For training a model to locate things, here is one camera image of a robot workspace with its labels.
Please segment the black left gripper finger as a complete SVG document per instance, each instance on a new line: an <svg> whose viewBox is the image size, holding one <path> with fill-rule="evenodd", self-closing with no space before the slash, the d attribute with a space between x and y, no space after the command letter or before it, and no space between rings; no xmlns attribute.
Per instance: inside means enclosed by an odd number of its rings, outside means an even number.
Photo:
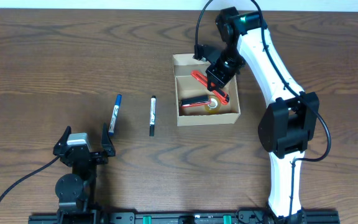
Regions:
<svg viewBox="0 0 358 224"><path fill-rule="evenodd" d="M103 124L102 128L101 146L108 157L114 157L116 155L116 150L110 139L108 126L106 123Z"/></svg>
<svg viewBox="0 0 358 224"><path fill-rule="evenodd" d="M61 156L67 150L68 137L71 134L71 127L67 126L61 138L58 140L56 145L53 147L53 155Z"/></svg>

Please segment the orange utility knife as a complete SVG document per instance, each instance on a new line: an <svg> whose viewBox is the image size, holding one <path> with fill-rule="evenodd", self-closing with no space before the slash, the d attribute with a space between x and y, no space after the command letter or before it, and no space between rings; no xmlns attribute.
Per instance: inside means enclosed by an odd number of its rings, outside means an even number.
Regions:
<svg viewBox="0 0 358 224"><path fill-rule="evenodd" d="M199 81L206 88L208 87L208 79L200 71L192 70L191 76L195 78L197 81ZM220 88L215 88L213 90L208 89L208 91L212 92L220 100L222 104L227 105L229 103L229 95L224 90Z"/></svg>

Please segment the yellow clear tape roll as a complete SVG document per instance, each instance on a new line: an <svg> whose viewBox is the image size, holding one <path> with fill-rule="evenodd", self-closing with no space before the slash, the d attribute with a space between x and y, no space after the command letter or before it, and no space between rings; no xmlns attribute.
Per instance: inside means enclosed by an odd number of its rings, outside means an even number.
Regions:
<svg viewBox="0 0 358 224"><path fill-rule="evenodd" d="M216 96L209 95L209 103L204 105L205 111L211 114L217 114L220 107L220 100Z"/></svg>

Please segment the cardboard box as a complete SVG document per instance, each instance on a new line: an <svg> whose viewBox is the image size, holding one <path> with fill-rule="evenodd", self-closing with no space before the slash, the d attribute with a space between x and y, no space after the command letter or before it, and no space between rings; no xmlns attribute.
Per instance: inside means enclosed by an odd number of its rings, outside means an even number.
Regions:
<svg viewBox="0 0 358 224"><path fill-rule="evenodd" d="M204 105L182 108L180 106L182 99L201 95L215 96L191 76L192 70L205 73L205 70L209 67L209 62L195 60L193 54L174 54L172 57L175 78L175 97L177 101L177 125L234 124L241 115L236 78L229 81L223 88L229 95L229 103L227 105L221 103L217 114L206 112Z"/></svg>

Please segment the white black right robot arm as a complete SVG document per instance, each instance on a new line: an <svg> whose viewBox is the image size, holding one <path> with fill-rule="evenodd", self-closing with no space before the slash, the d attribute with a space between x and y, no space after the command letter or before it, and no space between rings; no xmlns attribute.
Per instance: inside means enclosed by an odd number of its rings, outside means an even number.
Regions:
<svg viewBox="0 0 358 224"><path fill-rule="evenodd" d="M226 48L217 55L204 56L211 63L206 70L207 88L223 88L244 65L249 66L266 104L258 135L270 157L270 217L275 223L304 223L300 166L295 162L304 158L313 138L318 97L305 93L291 77L260 12L240 14L229 7L220 11L215 23Z"/></svg>

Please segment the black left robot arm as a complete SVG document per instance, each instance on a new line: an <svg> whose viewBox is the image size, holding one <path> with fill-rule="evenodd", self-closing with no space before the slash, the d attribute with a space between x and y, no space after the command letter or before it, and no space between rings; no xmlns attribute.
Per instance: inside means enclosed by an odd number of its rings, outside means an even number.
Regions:
<svg viewBox="0 0 358 224"><path fill-rule="evenodd" d="M116 155L107 124L103 124L102 151L93 152L86 133L65 132L53 147L53 155L72 172L62 176L55 185L58 197L57 222L109 223L109 215L95 202L97 166L108 163Z"/></svg>

